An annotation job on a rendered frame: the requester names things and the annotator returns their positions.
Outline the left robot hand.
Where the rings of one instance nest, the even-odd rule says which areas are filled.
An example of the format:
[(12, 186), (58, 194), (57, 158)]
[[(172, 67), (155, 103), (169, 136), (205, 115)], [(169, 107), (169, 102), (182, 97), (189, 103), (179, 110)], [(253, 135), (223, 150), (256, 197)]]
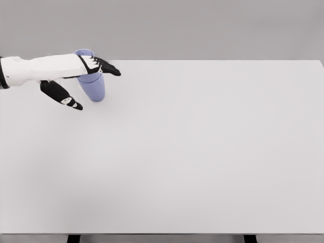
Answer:
[(94, 73), (121, 76), (121, 72), (108, 61), (96, 56), (65, 54), (41, 57), (32, 65), (32, 74), (40, 82), (40, 90), (56, 102), (83, 110), (69, 92), (56, 82), (57, 79), (76, 78)]

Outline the lavender plastic cup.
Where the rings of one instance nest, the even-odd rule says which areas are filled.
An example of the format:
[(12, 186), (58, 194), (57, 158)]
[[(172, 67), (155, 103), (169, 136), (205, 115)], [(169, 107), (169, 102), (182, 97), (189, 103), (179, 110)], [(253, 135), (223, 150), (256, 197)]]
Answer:
[(100, 102), (105, 98), (105, 82), (102, 74), (84, 75), (77, 79), (91, 101)]
[[(96, 56), (96, 54), (89, 49), (79, 49), (74, 51), (75, 54), (81, 55), (81, 56)], [(77, 77), (79, 82), (85, 83), (85, 84), (91, 84), (94, 83), (96, 80), (102, 77), (102, 73), (96, 72), (93, 74), (87, 74), (87, 75), (81, 75)]]

